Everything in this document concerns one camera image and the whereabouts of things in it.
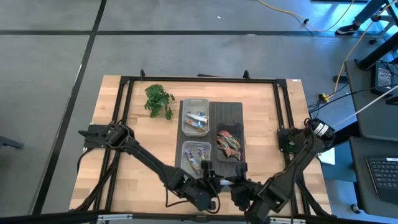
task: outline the leafy herb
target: leafy herb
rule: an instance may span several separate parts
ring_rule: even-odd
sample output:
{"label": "leafy herb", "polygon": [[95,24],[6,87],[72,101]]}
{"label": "leafy herb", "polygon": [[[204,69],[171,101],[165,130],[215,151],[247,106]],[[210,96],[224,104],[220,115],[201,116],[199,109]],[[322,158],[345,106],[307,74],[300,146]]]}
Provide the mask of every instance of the leafy herb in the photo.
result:
{"label": "leafy herb", "polygon": [[164,91],[162,85],[155,84],[145,89],[148,100],[144,105],[145,110],[150,111],[150,117],[155,118],[159,115],[159,112],[162,108],[164,108],[166,114],[165,117],[167,120],[171,120],[173,118],[173,111],[168,104],[171,100],[175,100],[173,94],[168,94]]}

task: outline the concrete floor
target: concrete floor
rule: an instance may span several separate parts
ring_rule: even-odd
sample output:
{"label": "concrete floor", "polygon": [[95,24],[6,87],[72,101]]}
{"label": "concrete floor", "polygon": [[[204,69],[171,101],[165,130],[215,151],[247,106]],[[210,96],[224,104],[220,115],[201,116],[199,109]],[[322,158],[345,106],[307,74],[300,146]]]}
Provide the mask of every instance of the concrete floor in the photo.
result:
{"label": "concrete floor", "polygon": [[[0,30],[91,30],[100,2],[2,0]],[[272,4],[308,16],[319,29],[334,23],[348,6],[293,0]],[[363,7],[355,4],[339,25],[350,24]],[[99,30],[270,30],[302,31],[302,35],[96,36],[43,212],[68,209],[83,144],[77,131],[91,121],[103,75],[138,75],[143,68],[147,75],[241,77],[249,70],[253,78],[302,79],[310,105],[320,92],[332,91],[332,76],[358,40],[358,36],[334,37],[337,27],[323,37],[311,37],[294,17],[251,0],[108,0]],[[372,26],[370,31],[379,28]],[[25,143],[21,151],[0,150],[0,217],[30,213],[88,38],[0,35],[0,135]],[[364,38],[351,59],[365,57],[382,43],[370,46],[370,38]],[[347,97],[321,110],[319,117],[335,123],[353,111]],[[327,185],[333,213],[360,219],[339,209],[355,201],[343,201],[337,192],[352,194],[353,189]]]}

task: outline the black mesh tray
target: black mesh tray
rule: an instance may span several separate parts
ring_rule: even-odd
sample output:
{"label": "black mesh tray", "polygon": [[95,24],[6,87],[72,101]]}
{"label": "black mesh tray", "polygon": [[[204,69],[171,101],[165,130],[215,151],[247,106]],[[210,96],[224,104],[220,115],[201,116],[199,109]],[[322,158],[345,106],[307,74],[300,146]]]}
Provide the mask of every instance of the black mesh tray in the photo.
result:
{"label": "black mesh tray", "polygon": [[229,132],[232,136],[236,137],[238,139],[238,142],[241,145],[240,151],[241,151],[241,160],[238,160],[237,158],[231,156],[229,158],[226,157],[225,153],[223,150],[218,149],[217,145],[215,145],[216,149],[216,158],[218,161],[221,162],[243,162],[245,161],[245,151],[244,151],[244,135],[243,135],[243,125],[239,123],[218,123],[217,124],[217,132],[218,134],[219,131],[221,130],[226,130]]}

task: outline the keyboard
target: keyboard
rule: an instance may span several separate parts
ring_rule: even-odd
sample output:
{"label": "keyboard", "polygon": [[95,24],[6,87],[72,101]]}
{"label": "keyboard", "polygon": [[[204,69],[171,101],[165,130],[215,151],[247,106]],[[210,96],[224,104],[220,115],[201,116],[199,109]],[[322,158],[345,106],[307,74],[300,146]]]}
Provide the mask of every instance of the keyboard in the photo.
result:
{"label": "keyboard", "polygon": [[398,158],[367,158],[377,197],[398,205]]}

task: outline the plastic container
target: plastic container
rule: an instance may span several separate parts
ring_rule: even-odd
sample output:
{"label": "plastic container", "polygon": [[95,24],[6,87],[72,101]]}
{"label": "plastic container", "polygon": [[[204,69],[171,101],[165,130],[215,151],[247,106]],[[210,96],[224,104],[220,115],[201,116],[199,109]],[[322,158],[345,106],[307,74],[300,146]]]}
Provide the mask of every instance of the plastic container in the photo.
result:
{"label": "plastic container", "polygon": [[241,148],[239,149],[241,152],[241,160],[238,160],[237,158],[230,156],[229,158],[226,157],[224,150],[222,149],[217,149],[216,150],[216,158],[218,161],[221,162],[242,162],[245,161],[245,150],[244,150],[244,134],[243,134],[243,125],[240,123],[218,123],[217,124],[217,133],[221,130],[225,130],[229,132],[232,136],[236,137],[238,142],[241,145]]}
{"label": "plastic container", "polygon": [[190,126],[185,122],[187,119],[187,112],[196,113],[198,111],[204,111],[206,116],[209,116],[209,101],[207,99],[186,99],[182,103],[182,118],[181,118],[181,128],[182,132],[189,137],[203,137],[206,136],[210,130],[210,119],[208,119],[205,124],[205,132],[200,133],[194,127]]}
{"label": "plastic container", "polygon": [[198,162],[198,165],[200,166],[201,159],[200,159],[199,154],[198,154],[198,148],[199,147],[203,147],[203,148],[206,149],[206,152],[207,152],[206,155],[205,155],[206,160],[210,160],[211,159],[211,144],[210,143],[208,143],[208,142],[186,141],[186,142],[184,142],[182,144],[182,153],[181,153],[182,157],[181,157],[181,166],[180,166],[180,168],[183,169],[185,172],[189,173],[195,179],[202,178],[203,174],[202,173],[198,174],[192,169],[192,167],[191,167],[191,165],[190,165],[190,163],[189,163],[189,161],[188,161],[188,159],[187,159],[187,157],[185,155],[185,151],[187,149],[191,150],[193,158]]}

